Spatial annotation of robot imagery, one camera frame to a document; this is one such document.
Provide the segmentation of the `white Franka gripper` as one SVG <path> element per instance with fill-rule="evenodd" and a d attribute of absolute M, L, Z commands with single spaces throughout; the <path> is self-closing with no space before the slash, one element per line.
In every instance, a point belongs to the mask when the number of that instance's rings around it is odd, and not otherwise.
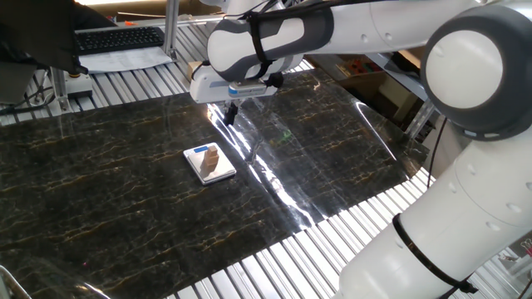
<path fill-rule="evenodd" d="M 258 80 L 229 82 L 217 74 L 206 61 L 189 63 L 190 94 L 196 103 L 215 103 L 249 97 L 271 96 L 277 91 L 277 74 Z M 225 108 L 224 124 L 232 125 L 239 108 L 230 103 Z"/>

